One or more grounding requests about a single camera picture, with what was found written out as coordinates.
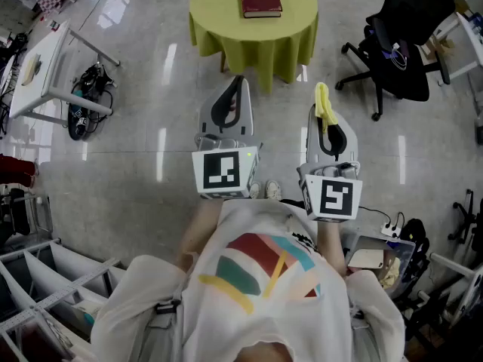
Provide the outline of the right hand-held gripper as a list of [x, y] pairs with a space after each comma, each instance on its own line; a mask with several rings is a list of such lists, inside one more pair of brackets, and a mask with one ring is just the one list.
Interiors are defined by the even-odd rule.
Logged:
[[348, 121], [337, 115], [338, 124], [331, 127], [331, 148], [336, 161], [324, 145], [323, 120], [315, 115], [315, 104], [309, 110], [306, 138], [306, 161], [297, 168], [299, 185], [309, 219], [344, 222], [357, 217], [363, 182], [357, 178], [358, 139]]

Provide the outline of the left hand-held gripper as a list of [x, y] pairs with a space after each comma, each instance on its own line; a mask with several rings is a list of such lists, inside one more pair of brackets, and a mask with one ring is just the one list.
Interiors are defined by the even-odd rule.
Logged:
[[204, 199], [249, 198], [260, 163], [259, 143], [209, 133], [229, 130], [253, 134], [251, 95], [245, 77], [228, 78], [211, 93], [199, 113], [202, 133], [195, 136], [192, 153], [197, 192]]

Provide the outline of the yellow cloth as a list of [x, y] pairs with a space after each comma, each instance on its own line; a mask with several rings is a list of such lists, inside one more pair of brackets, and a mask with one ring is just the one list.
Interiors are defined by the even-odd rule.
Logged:
[[338, 125], [338, 119], [329, 100], [329, 88], [323, 82], [318, 82], [314, 90], [315, 116], [322, 121], [322, 133], [328, 132], [329, 126]]

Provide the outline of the person's right forearm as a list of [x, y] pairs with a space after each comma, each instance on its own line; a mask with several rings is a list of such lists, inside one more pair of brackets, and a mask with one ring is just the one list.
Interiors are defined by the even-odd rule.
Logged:
[[340, 241], [339, 224], [318, 222], [317, 248], [328, 264], [342, 277], [346, 277], [346, 263]]

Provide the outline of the person's left forearm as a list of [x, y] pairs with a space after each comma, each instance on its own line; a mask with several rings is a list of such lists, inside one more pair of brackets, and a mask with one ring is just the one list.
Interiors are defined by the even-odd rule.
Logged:
[[199, 256], [212, 234], [217, 230], [218, 220], [223, 208], [222, 199], [202, 199], [180, 242], [176, 265], [188, 272]]

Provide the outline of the person's right white shoe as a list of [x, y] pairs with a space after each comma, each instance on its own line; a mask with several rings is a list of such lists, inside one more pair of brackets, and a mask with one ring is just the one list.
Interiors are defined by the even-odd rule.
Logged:
[[265, 187], [265, 198], [280, 201], [282, 199], [281, 186], [275, 180], [268, 180]]

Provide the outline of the round yellow-green table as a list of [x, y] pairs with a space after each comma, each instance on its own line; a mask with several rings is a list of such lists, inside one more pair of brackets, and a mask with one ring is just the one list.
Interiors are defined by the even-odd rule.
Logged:
[[265, 92], [272, 78], [291, 83], [308, 65], [318, 28], [317, 0], [281, 0], [280, 17], [245, 18], [242, 0], [189, 0], [192, 45], [203, 57], [224, 53], [231, 72], [257, 71]]

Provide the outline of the black office chair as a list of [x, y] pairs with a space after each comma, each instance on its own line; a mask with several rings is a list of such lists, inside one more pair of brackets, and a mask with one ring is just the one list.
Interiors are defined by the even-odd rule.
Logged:
[[352, 81], [372, 79], [377, 95], [373, 121], [383, 114], [383, 92], [400, 100], [426, 102], [428, 73], [439, 72], [443, 78], [446, 65], [438, 54], [435, 61], [424, 63], [419, 48], [454, 11], [455, 0], [384, 0], [380, 11], [367, 17], [359, 45], [347, 42], [341, 48], [344, 54], [352, 51], [367, 72], [339, 80], [336, 90]]

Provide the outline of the grey plastic bin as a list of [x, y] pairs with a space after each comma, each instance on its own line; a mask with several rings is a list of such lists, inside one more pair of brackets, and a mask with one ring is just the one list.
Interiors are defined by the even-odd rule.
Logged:
[[415, 243], [384, 235], [344, 231], [341, 243], [349, 269], [373, 272], [383, 289], [394, 297], [415, 250]]

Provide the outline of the black bag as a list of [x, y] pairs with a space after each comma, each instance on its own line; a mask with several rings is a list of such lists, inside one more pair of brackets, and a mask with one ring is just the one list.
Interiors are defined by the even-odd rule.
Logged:
[[429, 239], [420, 219], [410, 219], [401, 230], [400, 238], [415, 244], [414, 252], [403, 275], [402, 281], [407, 283], [425, 272], [429, 261], [426, 257], [429, 249]]

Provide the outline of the cardboard box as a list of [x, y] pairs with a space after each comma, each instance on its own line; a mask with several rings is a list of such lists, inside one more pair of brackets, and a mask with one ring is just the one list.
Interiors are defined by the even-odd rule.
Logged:
[[435, 54], [444, 57], [453, 56], [455, 44], [452, 40], [447, 39], [446, 37], [443, 39], [437, 39], [432, 35], [425, 44], [420, 46], [420, 48], [427, 60], [434, 60]]

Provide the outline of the black chair base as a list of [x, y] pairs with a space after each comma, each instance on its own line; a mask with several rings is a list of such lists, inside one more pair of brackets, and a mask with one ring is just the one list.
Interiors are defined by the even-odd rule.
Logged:
[[459, 244], [465, 244], [469, 235], [469, 230], [472, 230], [471, 248], [474, 251], [479, 251], [483, 248], [483, 198], [480, 200], [477, 214], [473, 213], [474, 191], [466, 190], [465, 201], [468, 201], [468, 207], [465, 208], [461, 203], [454, 202], [452, 207], [461, 212], [463, 220], [458, 225], [454, 233], [448, 235], [448, 240], [457, 240]]

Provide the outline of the white side table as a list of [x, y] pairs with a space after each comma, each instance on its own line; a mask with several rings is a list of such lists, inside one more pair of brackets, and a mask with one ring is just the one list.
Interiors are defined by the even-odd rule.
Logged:
[[438, 82], [440, 85], [445, 81], [450, 84], [462, 75], [483, 68], [483, 38], [475, 33], [471, 23], [463, 15], [456, 13], [447, 26], [433, 35], [437, 39], [446, 37], [455, 44], [453, 56], [440, 56], [446, 65], [445, 75]]

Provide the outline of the white printed T-shirt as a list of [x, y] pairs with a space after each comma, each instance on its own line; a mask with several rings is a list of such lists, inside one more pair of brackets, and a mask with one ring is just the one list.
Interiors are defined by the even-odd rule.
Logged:
[[188, 272], [132, 260], [94, 322], [98, 362], [401, 362], [401, 312], [373, 272], [342, 278], [317, 233], [294, 205], [223, 201]]

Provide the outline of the white desk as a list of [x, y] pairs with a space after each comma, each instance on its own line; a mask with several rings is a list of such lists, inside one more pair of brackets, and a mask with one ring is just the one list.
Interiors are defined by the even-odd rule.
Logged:
[[[54, 124], [66, 125], [67, 121], [62, 118], [51, 117], [43, 115], [34, 111], [34, 109], [43, 105], [44, 103], [57, 99], [66, 103], [80, 106], [84, 109], [97, 112], [101, 115], [111, 115], [112, 110], [93, 101], [86, 100], [82, 97], [72, 94], [68, 90], [57, 87], [55, 77], [60, 62], [60, 52], [66, 42], [68, 35], [82, 42], [85, 46], [95, 51], [95, 53], [103, 59], [109, 61], [114, 66], [120, 66], [120, 60], [109, 55], [101, 48], [97, 47], [90, 40], [74, 30], [70, 21], [66, 20], [60, 24], [56, 32], [51, 32], [44, 37], [38, 44], [36, 44], [24, 57], [20, 72], [18, 73], [17, 83], [14, 88], [14, 95], [10, 104], [9, 118], [11, 120], [19, 118], [20, 116], [47, 121]], [[40, 54], [42, 65], [38, 74], [34, 77], [32, 82], [27, 86], [22, 86], [22, 80], [26, 64], [28, 60], [34, 55]]]

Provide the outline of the beige cloth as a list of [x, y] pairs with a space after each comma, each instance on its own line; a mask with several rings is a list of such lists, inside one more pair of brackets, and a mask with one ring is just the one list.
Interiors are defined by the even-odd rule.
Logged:
[[42, 61], [40, 60], [40, 54], [34, 54], [26, 64], [26, 68], [23, 75], [23, 80], [21, 85], [27, 86], [29, 85], [34, 77], [38, 74], [40, 67], [42, 65]]

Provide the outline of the white metal frame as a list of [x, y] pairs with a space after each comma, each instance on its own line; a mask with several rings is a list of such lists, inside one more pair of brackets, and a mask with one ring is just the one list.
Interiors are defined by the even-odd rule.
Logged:
[[460, 279], [450, 282], [450, 285], [440, 292], [433, 290], [431, 295], [419, 290], [417, 296], [425, 303], [424, 307], [429, 306], [431, 300], [435, 305], [438, 301], [447, 298], [440, 315], [448, 322], [449, 327], [454, 327], [480, 300], [479, 296], [483, 290], [483, 263], [476, 269], [470, 269], [437, 253], [431, 253], [429, 259], [431, 263], [456, 272]]

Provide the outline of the white shelving frame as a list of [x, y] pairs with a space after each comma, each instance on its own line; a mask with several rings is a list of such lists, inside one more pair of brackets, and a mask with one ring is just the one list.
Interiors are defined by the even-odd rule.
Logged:
[[55, 240], [0, 255], [0, 362], [98, 362], [91, 331], [118, 264]]

